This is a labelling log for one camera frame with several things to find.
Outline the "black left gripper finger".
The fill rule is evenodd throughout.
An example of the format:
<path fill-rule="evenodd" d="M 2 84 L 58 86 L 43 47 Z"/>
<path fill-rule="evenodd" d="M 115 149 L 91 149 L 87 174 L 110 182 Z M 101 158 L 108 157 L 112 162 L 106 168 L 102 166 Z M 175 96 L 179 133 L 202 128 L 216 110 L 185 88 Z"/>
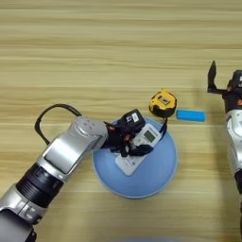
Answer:
<path fill-rule="evenodd" d="M 153 150 L 150 145 L 133 146 L 129 150 L 130 156 L 145 156 Z"/>

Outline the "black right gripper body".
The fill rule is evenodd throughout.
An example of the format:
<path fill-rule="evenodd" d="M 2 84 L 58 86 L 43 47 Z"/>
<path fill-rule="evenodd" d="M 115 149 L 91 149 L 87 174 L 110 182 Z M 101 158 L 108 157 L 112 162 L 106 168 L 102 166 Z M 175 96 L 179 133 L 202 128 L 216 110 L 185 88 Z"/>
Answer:
<path fill-rule="evenodd" d="M 208 88 L 207 92 L 222 95 L 222 99 L 224 100 L 225 105 L 225 112 L 230 112 L 232 110 L 242 110 L 242 88 L 235 90 Z"/>

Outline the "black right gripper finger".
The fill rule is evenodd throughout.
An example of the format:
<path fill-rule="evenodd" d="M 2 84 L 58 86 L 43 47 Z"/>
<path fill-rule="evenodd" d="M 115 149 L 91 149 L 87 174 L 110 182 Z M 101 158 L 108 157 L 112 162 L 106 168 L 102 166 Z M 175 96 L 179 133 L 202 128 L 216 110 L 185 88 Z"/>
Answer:
<path fill-rule="evenodd" d="M 216 62 L 213 60 L 207 75 L 209 90 L 214 90 L 216 88 L 215 77 L 216 77 Z"/>

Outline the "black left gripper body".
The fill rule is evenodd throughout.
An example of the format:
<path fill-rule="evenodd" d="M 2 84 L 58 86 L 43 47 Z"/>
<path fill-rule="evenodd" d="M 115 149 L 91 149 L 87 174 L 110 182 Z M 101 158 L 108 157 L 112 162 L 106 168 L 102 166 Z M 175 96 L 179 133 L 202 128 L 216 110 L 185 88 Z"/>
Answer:
<path fill-rule="evenodd" d="M 111 123 L 105 123 L 105 125 L 108 136 L 102 147 L 108 148 L 111 152 L 119 152 L 122 157 L 127 157 L 129 152 L 126 150 L 126 146 L 141 128 L 138 126 L 120 126 Z"/>

